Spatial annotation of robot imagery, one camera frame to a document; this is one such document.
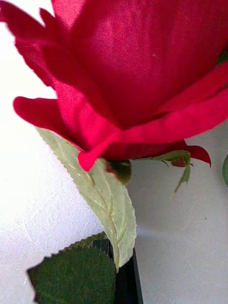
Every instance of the leaf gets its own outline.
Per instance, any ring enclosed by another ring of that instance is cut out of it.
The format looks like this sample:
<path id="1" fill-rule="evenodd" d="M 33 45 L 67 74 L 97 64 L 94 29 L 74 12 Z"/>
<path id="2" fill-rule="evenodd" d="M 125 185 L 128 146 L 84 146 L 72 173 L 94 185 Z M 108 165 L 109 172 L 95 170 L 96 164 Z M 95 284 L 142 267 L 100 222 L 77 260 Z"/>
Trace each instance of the leaf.
<path id="1" fill-rule="evenodd" d="M 118 180 L 125 186 L 132 176 L 132 166 L 130 161 L 108 161 L 108 164 L 116 174 Z"/>
<path id="2" fill-rule="evenodd" d="M 127 189 L 106 171 L 106 161 L 96 161 L 90 172 L 78 163 L 78 150 L 53 132 L 38 129 L 39 134 L 72 176 L 78 191 L 97 215 L 113 247 L 116 269 L 131 258 L 136 238 L 134 208 Z"/>
<path id="3" fill-rule="evenodd" d="M 95 240 L 102 240 L 106 237 L 106 234 L 104 232 L 98 233 L 98 234 L 93 234 L 90 237 L 84 238 L 79 242 L 76 242 L 72 245 L 70 245 L 69 247 L 67 247 L 66 249 L 70 249 L 73 247 L 88 247 L 89 245 L 91 245 L 91 243 Z"/>
<path id="4" fill-rule="evenodd" d="M 225 61 L 228 60 L 228 52 L 224 51 L 220 54 L 218 61 L 217 61 L 217 65 L 220 65 L 222 63 L 224 63 Z"/>
<path id="5" fill-rule="evenodd" d="M 222 177 L 226 186 L 228 187 L 228 155 L 226 156 L 222 166 Z"/>
<path id="6" fill-rule="evenodd" d="M 174 190 L 174 194 L 177 193 L 177 191 L 179 190 L 179 188 L 180 188 L 180 186 L 181 186 L 182 183 L 184 183 L 184 182 L 187 183 L 189 181 L 190 171 L 191 171 L 190 163 L 188 163 L 187 166 L 184 169 L 184 173 L 183 173 L 182 177 L 180 178 L 179 183 L 178 183 L 176 189 Z"/>
<path id="7" fill-rule="evenodd" d="M 176 189 L 174 190 L 174 193 L 171 196 L 171 200 L 174 199 L 177 191 L 179 190 L 180 186 L 182 183 L 184 182 L 188 182 L 189 181 L 189 177 L 190 177 L 190 160 L 191 160 L 191 154 L 186 151 L 186 150 L 175 150 L 175 151 L 171 151 L 169 153 L 163 154 L 163 155 L 159 155 L 159 156 L 155 156 L 155 157 L 147 157 L 147 158 L 141 158 L 140 160 L 152 160 L 152 161 L 167 161 L 167 162 L 171 162 L 171 163 L 177 163 L 181 162 L 185 164 L 185 169 L 184 169 L 184 173 L 182 175 L 182 177 L 180 178 L 178 185 L 176 187 Z"/>
<path id="8" fill-rule="evenodd" d="M 113 304 L 116 270 L 106 254 L 75 247 L 27 271 L 38 304 Z"/>

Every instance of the rose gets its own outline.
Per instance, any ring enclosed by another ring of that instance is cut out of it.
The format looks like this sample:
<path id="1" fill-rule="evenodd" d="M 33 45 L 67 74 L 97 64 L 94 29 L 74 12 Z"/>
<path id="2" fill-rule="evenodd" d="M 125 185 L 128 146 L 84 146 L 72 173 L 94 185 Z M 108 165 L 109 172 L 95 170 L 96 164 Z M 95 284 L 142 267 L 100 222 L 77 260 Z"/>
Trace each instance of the rose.
<path id="1" fill-rule="evenodd" d="M 53 0 L 45 27 L 0 1 L 26 63 L 57 94 L 17 97 L 15 111 L 97 157 L 136 159 L 185 149 L 209 162 L 191 137 L 228 116 L 227 0 Z"/>

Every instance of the flower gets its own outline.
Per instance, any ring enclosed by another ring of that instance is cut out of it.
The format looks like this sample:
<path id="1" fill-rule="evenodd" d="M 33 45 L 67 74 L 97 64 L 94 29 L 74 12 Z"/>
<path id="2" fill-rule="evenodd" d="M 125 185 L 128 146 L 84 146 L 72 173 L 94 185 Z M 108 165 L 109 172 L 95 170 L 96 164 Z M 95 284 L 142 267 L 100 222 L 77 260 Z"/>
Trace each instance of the flower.
<path id="1" fill-rule="evenodd" d="M 17 97 L 23 119 L 97 157 L 127 160 L 182 147 L 228 116 L 227 0 L 52 0 L 42 26 L 0 1 L 0 21 L 27 65 L 57 99 Z"/>

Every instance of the pale green leaf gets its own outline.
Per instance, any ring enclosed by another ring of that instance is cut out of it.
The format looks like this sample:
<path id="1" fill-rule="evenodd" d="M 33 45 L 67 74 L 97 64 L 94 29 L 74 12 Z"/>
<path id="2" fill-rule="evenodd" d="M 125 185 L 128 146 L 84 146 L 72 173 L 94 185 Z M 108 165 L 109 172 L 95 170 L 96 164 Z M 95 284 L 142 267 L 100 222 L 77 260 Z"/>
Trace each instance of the pale green leaf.
<path id="1" fill-rule="evenodd" d="M 116 270 L 92 247 L 64 250 L 27 271 L 38 304 L 113 304 Z"/>
<path id="2" fill-rule="evenodd" d="M 78 150 L 53 132 L 38 129 L 39 134 L 72 176 L 80 194 L 97 215 L 109 238 L 116 269 L 132 256 L 136 238 L 134 208 L 127 189 L 106 171 L 106 161 L 99 159 L 90 172 L 78 163 Z"/>
<path id="3" fill-rule="evenodd" d="M 178 183 L 174 193 L 177 193 L 177 191 L 180 188 L 182 183 L 184 183 L 184 182 L 187 183 L 189 181 L 190 171 L 191 171 L 190 164 L 188 163 L 187 166 L 184 169 L 184 173 L 183 173 L 182 177 L 180 178 L 179 183 Z"/>
<path id="4" fill-rule="evenodd" d="M 186 150 L 175 150 L 155 157 L 139 158 L 138 160 L 174 162 L 177 161 L 180 157 L 182 157 L 185 162 L 188 163 L 191 158 L 191 154 Z"/>

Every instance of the black object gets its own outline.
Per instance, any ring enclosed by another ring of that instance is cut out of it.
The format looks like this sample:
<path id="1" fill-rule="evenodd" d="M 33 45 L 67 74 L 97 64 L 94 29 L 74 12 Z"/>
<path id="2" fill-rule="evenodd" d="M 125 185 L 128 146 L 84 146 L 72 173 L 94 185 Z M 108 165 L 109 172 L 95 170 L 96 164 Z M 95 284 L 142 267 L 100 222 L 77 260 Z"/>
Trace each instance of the black object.
<path id="1" fill-rule="evenodd" d="M 112 246 L 108 239 L 93 241 L 93 247 L 97 247 L 113 258 Z M 132 258 L 119 269 L 116 275 L 114 304 L 143 304 L 139 272 L 135 250 Z"/>

